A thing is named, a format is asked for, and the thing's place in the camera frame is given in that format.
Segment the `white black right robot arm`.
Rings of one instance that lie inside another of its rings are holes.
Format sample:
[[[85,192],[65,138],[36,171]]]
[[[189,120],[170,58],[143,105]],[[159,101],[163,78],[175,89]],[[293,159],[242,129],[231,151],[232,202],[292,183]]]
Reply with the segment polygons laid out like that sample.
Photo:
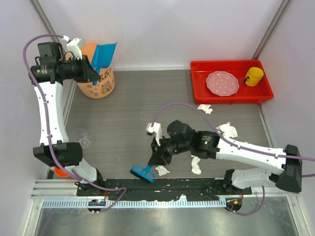
[[[230,169],[225,172],[222,188],[227,194],[252,186],[274,185],[291,192],[302,191],[302,161],[298,147],[261,147],[219,136],[216,132],[195,131],[179,120],[167,127],[169,138],[162,135],[161,124],[149,123],[152,156],[149,165],[169,165],[173,155],[189,151],[200,159],[232,160],[252,165],[252,169]]]

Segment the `blue plastic dustpan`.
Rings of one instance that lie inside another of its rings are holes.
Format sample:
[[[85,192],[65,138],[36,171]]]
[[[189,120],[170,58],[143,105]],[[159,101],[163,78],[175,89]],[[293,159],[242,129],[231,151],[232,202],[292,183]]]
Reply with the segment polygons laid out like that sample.
[[[101,69],[108,68],[111,65],[116,46],[117,42],[102,45],[97,44],[91,62],[91,66],[97,74],[100,73]]]

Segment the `blue hand brush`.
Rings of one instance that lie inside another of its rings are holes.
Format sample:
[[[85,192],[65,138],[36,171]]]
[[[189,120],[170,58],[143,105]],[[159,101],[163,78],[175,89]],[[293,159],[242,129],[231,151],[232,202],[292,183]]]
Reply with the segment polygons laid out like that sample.
[[[155,174],[152,172],[152,168],[152,165],[147,165],[146,167],[134,165],[130,172],[142,180],[153,183],[155,181]]]

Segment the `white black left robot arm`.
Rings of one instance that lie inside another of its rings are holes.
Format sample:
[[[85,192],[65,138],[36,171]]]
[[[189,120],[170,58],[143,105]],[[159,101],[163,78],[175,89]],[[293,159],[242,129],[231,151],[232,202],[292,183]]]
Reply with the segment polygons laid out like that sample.
[[[87,56],[64,60],[60,56],[44,56],[39,63],[27,67],[39,104],[41,135],[34,156],[49,167],[64,171],[77,180],[77,186],[100,196],[105,189],[99,170],[84,158],[78,142],[70,142],[62,111],[63,82],[73,79],[88,82],[99,75],[90,66]]]

